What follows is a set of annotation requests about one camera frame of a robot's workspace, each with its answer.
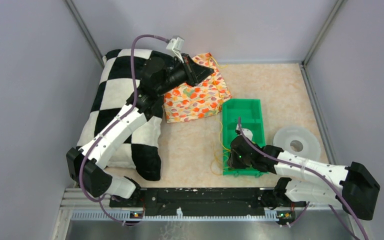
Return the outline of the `white perforated cable spool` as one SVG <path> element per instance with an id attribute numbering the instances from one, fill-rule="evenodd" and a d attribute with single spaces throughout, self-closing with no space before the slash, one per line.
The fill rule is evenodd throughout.
<path id="1" fill-rule="evenodd" d="M 314 134 L 302 126 L 285 126 L 273 137 L 273 145 L 299 157 L 319 161 L 321 145 Z"/>

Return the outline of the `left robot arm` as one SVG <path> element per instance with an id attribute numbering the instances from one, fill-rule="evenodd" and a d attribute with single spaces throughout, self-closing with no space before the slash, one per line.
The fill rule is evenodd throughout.
<path id="1" fill-rule="evenodd" d="M 182 53 L 179 60 L 167 66 L 160 57 L 147 59 L 140 71 L 140 83 L 117 115 L 91 141 L 66 153 L 71 178 L 80 185 L 83 194 L 93 202 L 105 195 L 121 197 L 129 207 L 140 202 L 138 185 L 128 177 L 113 177 L 104 170 L 116 150 L 134 131 L 147 123 L 157 107 L 163 105 L 164 95 L 186 83 L 199 85 L 215 71 L 197 64 Z"/>

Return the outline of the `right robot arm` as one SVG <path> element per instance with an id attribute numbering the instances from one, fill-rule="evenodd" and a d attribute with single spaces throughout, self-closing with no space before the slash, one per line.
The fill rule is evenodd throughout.
<path id="1" fill-rule="evenodd" d="M 333 165 L 310 160 L 280 147 L 259 147 L 239 135 L 230 143 L 228 165 L 279 175 L 273 200 L 279 206 L 311 202 L 342 206 L 360 220 L 374 217 L 380 185 L 361 163 Z"/>

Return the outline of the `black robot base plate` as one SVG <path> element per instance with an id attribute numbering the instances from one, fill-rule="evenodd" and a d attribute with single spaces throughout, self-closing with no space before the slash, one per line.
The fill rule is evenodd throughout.
<path id="1" fill-rule="evenodd" d="M 186 217 L 263 216 L 278 207 L 304 207 L 305 201 L 291 202 L 272 188 L 142 188 L 129 199 L 110 200 L 111 208 L 139 208 L 145 216 Z"/>

